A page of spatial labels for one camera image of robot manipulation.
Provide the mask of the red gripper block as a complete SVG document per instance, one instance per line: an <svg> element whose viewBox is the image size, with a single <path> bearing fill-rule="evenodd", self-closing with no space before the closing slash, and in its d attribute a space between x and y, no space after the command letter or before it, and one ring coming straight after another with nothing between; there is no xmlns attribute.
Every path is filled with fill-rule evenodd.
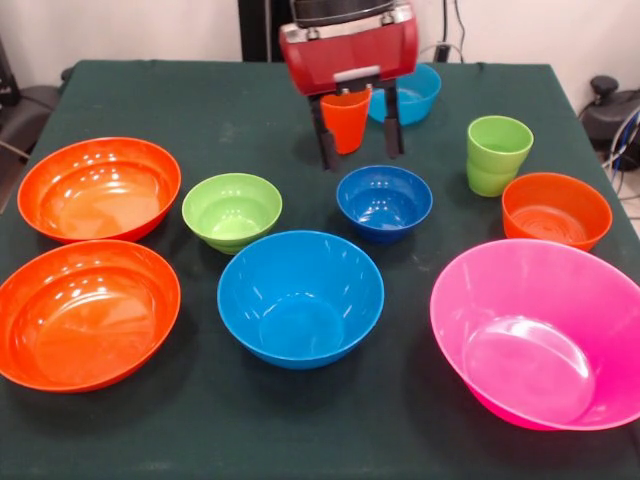
<svg viewBox="0 0 640 480"><path fill-rule="evenodd" d="M389 80L411 73L418 55L418 30L414 19L359 33L310 40L294 24L280 29L279 44L289 74L308 102L319 143L323 168L337 171L339 157L334 136L327 128L321 93L333 92L341 83L376 75ZM395 159L404 153L399 121L397 88L385 88L386 151Z"/></svg>

